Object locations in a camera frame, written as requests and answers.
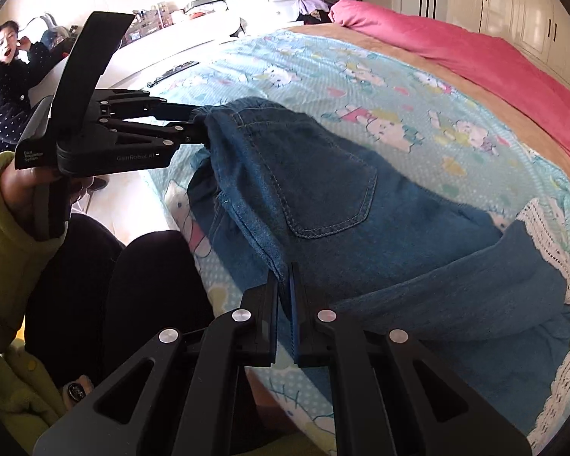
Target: pink blanket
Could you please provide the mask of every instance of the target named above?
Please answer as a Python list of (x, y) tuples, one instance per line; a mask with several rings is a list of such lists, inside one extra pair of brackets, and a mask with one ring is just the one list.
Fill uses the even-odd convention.
[(496, 94), (570, 155), (570, 91), (504, 39), (354, 0), (339, 1), (330, 16), (336, 24), (419, 54)]

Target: lace trim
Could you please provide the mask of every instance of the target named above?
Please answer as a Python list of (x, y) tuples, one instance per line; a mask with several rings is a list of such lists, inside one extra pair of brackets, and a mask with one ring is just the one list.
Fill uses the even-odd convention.
[[(570, 304), (570, 257), (555, 240), (538, 199), (528, 202), (517, 219), (526, 224), (527, 234), (532, 237), (543, 259), (558, 269), (566, 279), (568, 286), (565, 303)], [(557, 369), (555, 380), (551, 383), (551, 395), (545, 402), (542, 413), (536, 419), (534, 429), (527, 436), (534, 454), (538, 454), (559, 429), (559, 422), (564, 416), (564, 409), (569, 399), (570, 351)]]

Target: white wardrobe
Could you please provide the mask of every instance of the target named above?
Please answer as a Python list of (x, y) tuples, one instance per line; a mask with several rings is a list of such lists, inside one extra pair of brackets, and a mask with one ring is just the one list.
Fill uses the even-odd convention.
[(446, 19), (506, 39), (570, 89), (570, 16), (559, 0), (448, 0)]

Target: blue denim jeans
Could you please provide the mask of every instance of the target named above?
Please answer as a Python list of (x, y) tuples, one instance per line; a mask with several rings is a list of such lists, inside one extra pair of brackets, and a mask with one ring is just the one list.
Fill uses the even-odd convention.
[(201, 109), (211, 140), (188, 193), (241, 289), (297, 261), (310, 288), (371, 331), (505, 337), (562, 312), (566, 282), (523, 222), (414, 184), (306, 114), (258, 98)]

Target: person's knee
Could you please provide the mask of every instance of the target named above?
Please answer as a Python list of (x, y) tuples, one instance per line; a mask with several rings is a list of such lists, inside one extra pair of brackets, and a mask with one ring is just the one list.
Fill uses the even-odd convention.
[(124, 245), (98, 221), (85, 214), (72, 214), (59, 253), (104, 256), (116, 260)]
[(183, 235), (173, 230), (155, 231), (138, 237), (126, 247), (125, 255), (153, 262), (177, 262), (179, 265), (194, 261)]

